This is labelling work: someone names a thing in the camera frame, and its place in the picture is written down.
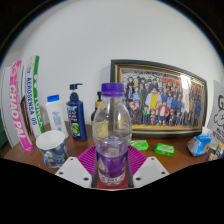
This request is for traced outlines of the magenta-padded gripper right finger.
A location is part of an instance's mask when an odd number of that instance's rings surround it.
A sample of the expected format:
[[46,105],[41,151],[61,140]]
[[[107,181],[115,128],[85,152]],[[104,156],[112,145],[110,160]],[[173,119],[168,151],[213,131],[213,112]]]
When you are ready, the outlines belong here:
[[130,146],[128,149],[127,180],[130,188],[140,188],[157,181],[169,172],[154,157],[147,157],[138,149]]

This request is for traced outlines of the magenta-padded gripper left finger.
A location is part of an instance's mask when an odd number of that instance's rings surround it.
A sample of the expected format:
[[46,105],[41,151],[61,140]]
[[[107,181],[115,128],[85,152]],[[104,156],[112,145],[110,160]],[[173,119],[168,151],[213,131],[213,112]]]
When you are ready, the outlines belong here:
[[84,188],[95,188],[98,178],[95,147],[86,149],[78,157],[69,157],[56,176]]

